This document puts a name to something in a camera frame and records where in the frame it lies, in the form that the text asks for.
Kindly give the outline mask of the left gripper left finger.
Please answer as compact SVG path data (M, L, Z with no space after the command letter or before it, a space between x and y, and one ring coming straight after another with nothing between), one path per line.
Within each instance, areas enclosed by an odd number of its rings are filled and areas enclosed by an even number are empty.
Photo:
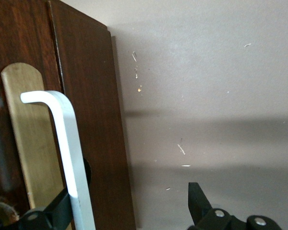
M0 220L0 230L65 230L73 220L70 196L63 189L44 209L31 209L7 226Z

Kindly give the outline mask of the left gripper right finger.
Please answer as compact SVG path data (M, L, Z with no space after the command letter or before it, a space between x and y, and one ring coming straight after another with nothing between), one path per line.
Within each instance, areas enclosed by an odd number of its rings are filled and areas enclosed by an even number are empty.
M252 215L245 222L220 208L213 208L196 182L188 184L188 208L193 220L190 230L281 230L272 219Z

